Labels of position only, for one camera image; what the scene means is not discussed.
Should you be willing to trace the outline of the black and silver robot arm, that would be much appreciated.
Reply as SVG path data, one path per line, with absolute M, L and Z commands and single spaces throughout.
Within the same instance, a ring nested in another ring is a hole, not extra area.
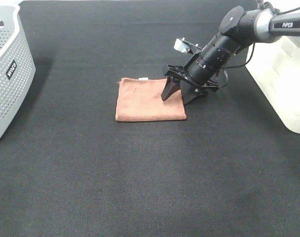
M 177 38 L 175 50 L 192 54 L 185 66 L 167 66 L 167 82 L 161 94 L 166 101 L 181 90 L 184 104 L 216 92 L 221 85 L 220 71 L 226 71 L 229 58 L 255 43 L 273 43 L 282 36 L 300 37 L 299 8 L 281 12 L 269 2 L 259 2 L 256 10 L 245 11 L 237 6 L 223 18 L 218 33 L 203 48 Z

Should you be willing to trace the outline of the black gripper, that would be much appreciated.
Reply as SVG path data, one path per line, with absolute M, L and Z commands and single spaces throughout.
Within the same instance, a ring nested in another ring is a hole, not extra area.
M 167 65 L 167 82 L 161 93 L 162 101 L 169 99 L 175 92 L 182 90 L 183 104 L 187 105 L 197 99 L 208 96 L 208 91 L 216 92 L 218 84 L 211 80 L 216 73 L 206 64 L 193 64 L 187 66 Z

